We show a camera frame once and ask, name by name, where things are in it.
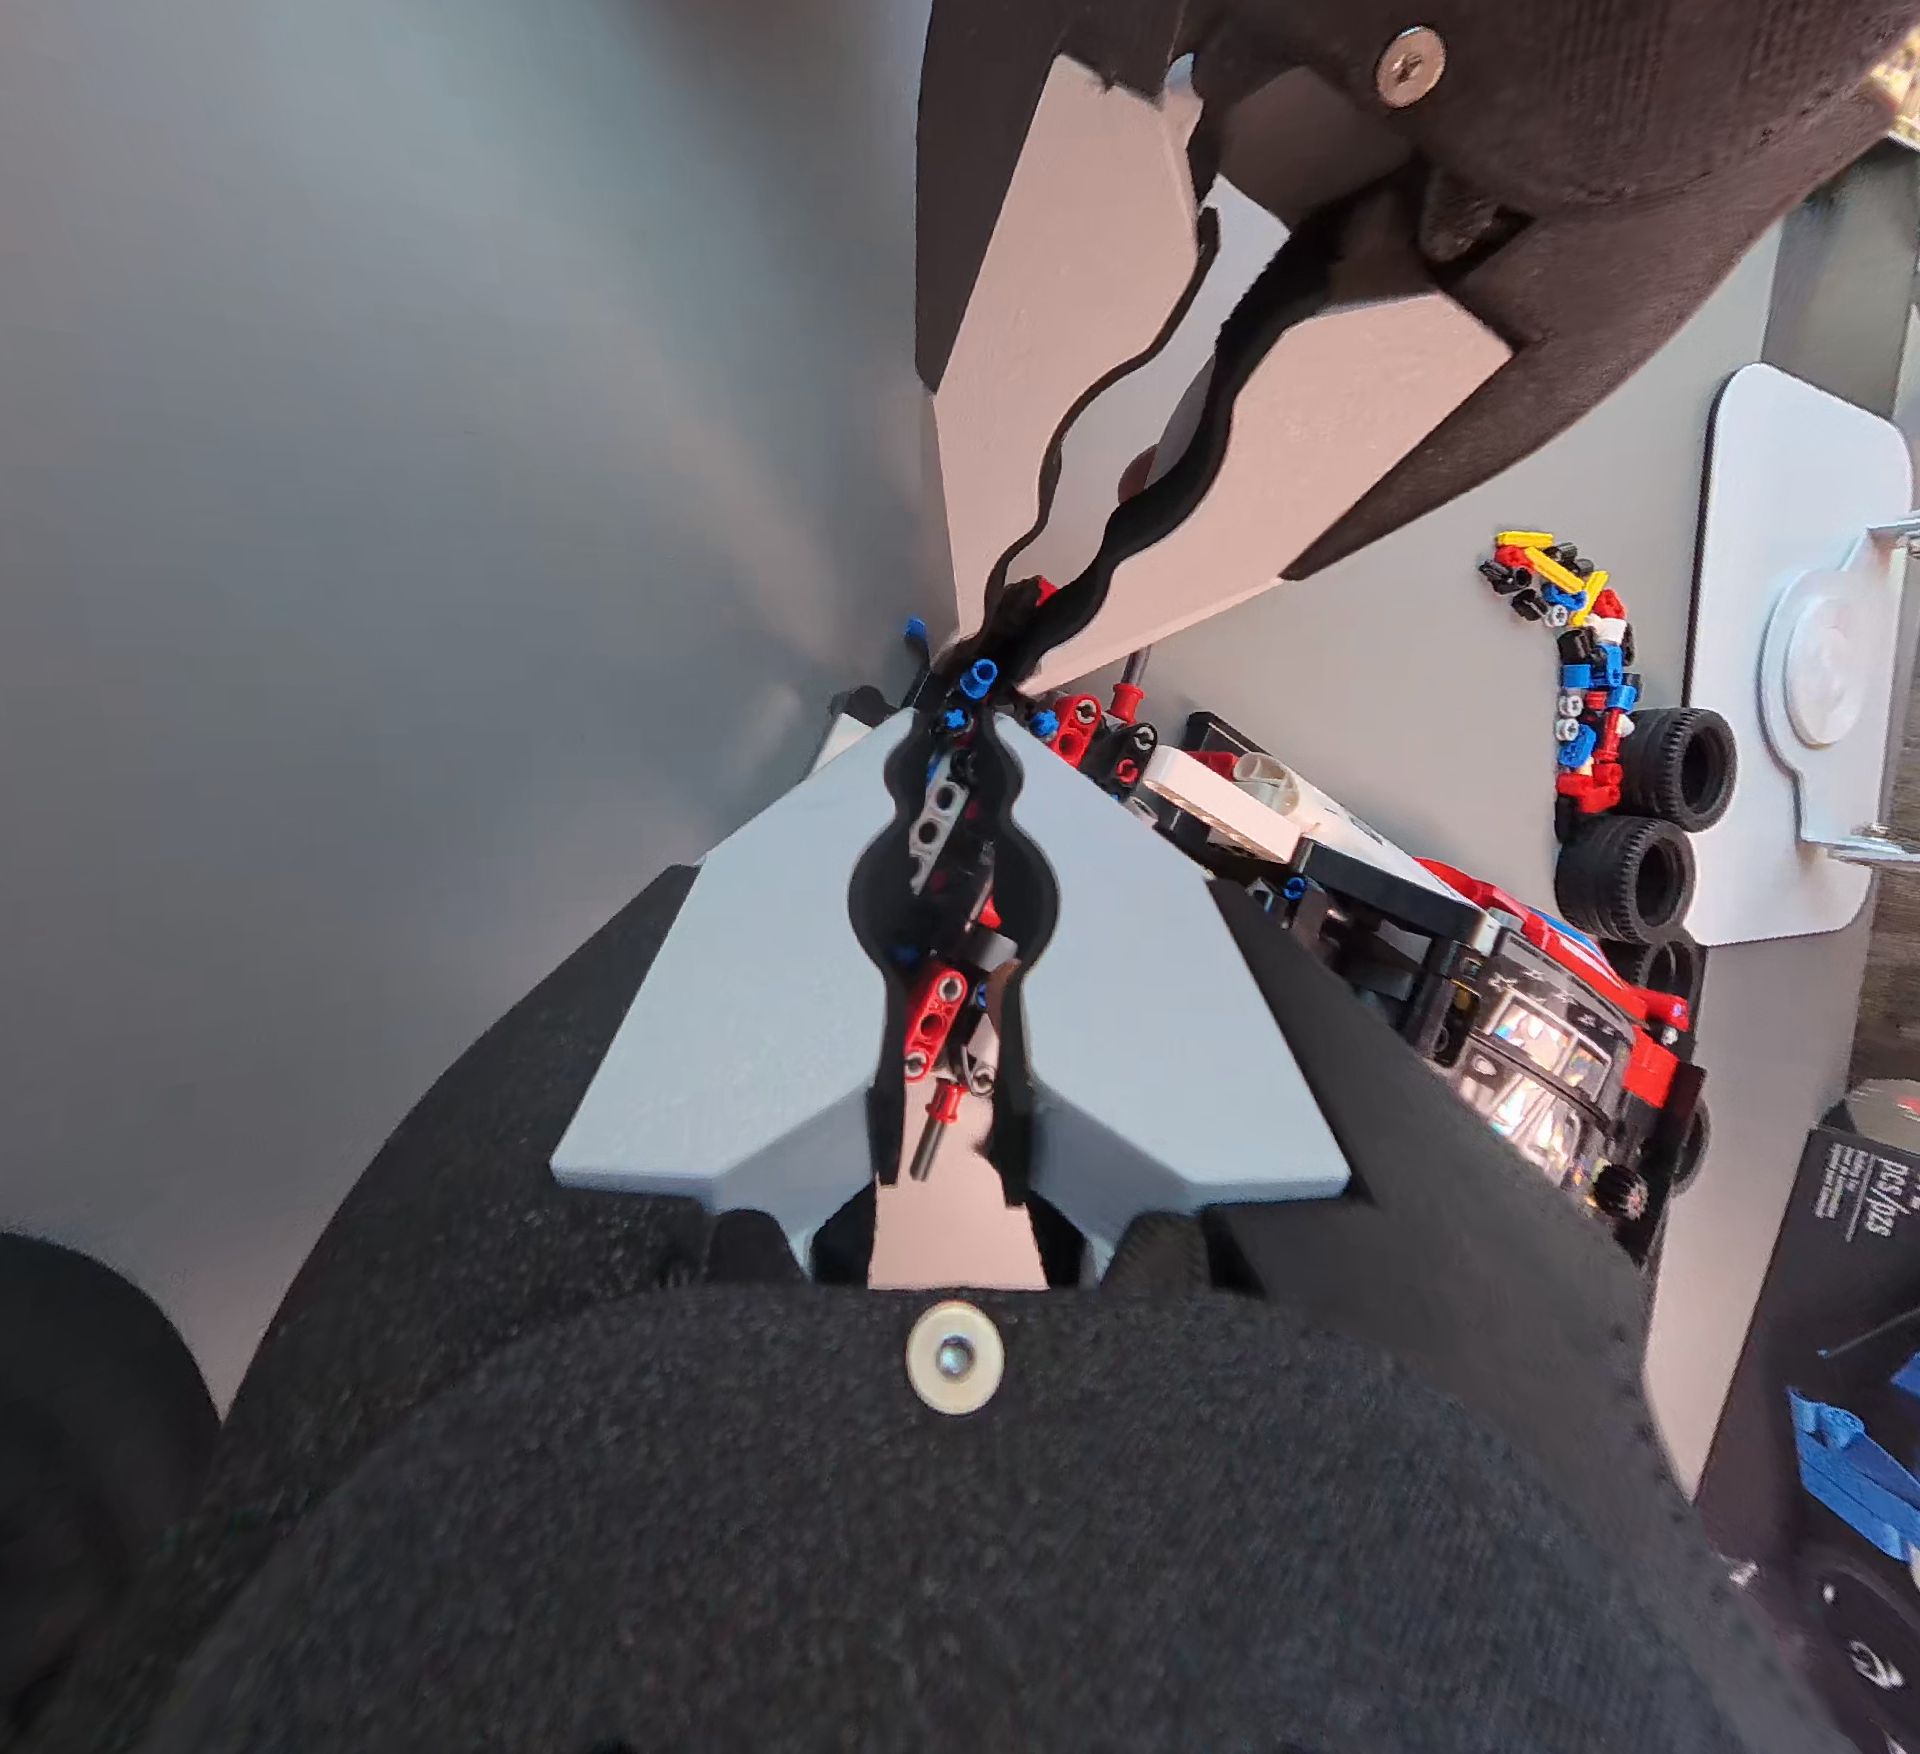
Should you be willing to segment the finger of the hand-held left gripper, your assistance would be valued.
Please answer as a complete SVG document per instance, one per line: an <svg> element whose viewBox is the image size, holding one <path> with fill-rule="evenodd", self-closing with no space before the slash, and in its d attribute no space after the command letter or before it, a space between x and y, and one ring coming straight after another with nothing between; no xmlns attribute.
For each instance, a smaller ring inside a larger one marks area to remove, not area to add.
<svg viewBox="0 0 1920 1754"><path fill-rule="evenodd" d="M1278 585L1283 571L1489 382L1511 346L1416 251L1330 269L1330 306L1275 340L1239 392L1209 492L1125 561L1090 625L1024 690L1067 686Z"/></svg>
<svg viewBox="0 0 1920 1754"><path fill-rule="evenodd" d="M1040 513L1043 466L1075 415L1133 374L1201 277L1190 59L1156 99L1053 61L932 397L957 634Z"/></svg>

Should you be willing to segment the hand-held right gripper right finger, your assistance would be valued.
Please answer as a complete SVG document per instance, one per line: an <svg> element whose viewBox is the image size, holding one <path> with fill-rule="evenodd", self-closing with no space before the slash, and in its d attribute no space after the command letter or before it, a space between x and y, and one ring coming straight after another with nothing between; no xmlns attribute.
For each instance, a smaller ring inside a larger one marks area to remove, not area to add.
<svg viewBox="0 0 1920 1754"><path fill-rule="evenodd" d="M985 1147L1048 1287L1143 1213L1332 1199L1352 1170L1212 879L1014 717L979 734L1014 943Z"/></svg>

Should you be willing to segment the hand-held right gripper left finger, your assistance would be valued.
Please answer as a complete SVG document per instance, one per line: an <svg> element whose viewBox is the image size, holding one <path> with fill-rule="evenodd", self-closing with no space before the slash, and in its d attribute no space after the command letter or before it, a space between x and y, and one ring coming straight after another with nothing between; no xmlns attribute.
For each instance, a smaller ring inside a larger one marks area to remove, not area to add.
<svg viewBox="0 0 1920 1754"><path fill-rule="evenodd" d="M886 767L911 722L845 741L700 861L550 1151L561 1188L765 1213L804 1275L865 1280L818 1238L873 1192L889 1010L850 882L898 818Z"/></svg>

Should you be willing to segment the toy brick race car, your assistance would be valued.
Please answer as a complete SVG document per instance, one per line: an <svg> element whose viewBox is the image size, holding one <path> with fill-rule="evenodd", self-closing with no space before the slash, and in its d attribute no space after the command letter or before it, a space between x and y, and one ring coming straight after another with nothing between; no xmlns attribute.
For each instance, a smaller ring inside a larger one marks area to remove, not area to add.
<svg viewBox="0 0 1920 1754"><path fill-rule="evenodd" d="M1666 1231L1674 1131L1703 1099L1685 1003L1641 991L1597 941L1491 880L1423 861L1196 715L1172 744L1140 714L1065 693L1027 730L1188 854L1240 888L1322 964L1456 1099L1634 1259ZM1014 957L998 925L972 724L946 714L907 837L910 928L889 959L907 981L904 1072L930 1084L910 1166L932 1171L962 1092L988 1097L985 981Z"/></svg>

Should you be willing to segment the grey desk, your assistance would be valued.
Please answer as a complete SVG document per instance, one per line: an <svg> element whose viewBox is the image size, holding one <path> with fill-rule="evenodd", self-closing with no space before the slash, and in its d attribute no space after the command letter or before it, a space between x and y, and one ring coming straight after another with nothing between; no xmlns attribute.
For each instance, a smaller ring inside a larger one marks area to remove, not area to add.
<svg viewBox="0 0 1920 1754"><path fill-rule="evenodd" d="M930 11L4 0L4 1231L152 1296L222 1422L20 1747L1847 1749L1674 1483L1641 1275L1234 885L1342 1196L1048 1287L985 1156L1014 957L911 1176L948 706L979 802L1334 261L1451 296L1409 146L1169 62L1204 276L959 637ZM1544 873L1543 658L1380 571L1423 517L1223 610L1221 709ZM700 861L895 712L818 1238L865 1280L561 1188Z"/></svg>

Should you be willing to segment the pile of small loose bricks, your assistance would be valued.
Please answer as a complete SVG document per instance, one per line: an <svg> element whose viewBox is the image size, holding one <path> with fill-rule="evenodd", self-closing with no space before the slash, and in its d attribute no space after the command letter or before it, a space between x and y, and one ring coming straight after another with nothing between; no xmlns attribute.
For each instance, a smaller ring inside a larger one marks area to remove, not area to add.
<svg viewBox="0 0 1920 1754"><path fill-rule="evenodd" d="M1624 744L1641 691L1630 616L1611 573L1544 531L1496 532L1478 573L1516 618L1553 640L1553 805L1567 844L1589 820L1624 809Z"/></svg>

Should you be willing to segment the white book stand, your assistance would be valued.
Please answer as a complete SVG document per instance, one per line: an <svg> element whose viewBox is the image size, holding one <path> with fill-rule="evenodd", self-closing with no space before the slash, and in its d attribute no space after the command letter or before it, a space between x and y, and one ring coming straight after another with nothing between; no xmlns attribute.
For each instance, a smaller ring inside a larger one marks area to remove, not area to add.
<svg viewBox="0 0 1920 1754"><path fill-rule="evenodd" d="M1853 925L1882 834L1903 592L1916 556L1908 441L1773 366L1737 370L1707 441L1685 701L1735 734L1735 793L1694 840L1707 947Z"/></svg>

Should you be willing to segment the toy car set box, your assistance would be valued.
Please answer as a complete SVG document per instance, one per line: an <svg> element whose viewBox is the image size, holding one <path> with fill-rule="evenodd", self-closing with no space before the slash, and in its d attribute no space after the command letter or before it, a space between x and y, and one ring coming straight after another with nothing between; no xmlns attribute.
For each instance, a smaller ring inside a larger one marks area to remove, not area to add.
<svg viewBox="0 0 1920 1754"><path fill-rule="evenodd" d="M1858 1749L1917 1747L1917 1084L1807 1139L1694 1503Z"/></svg>

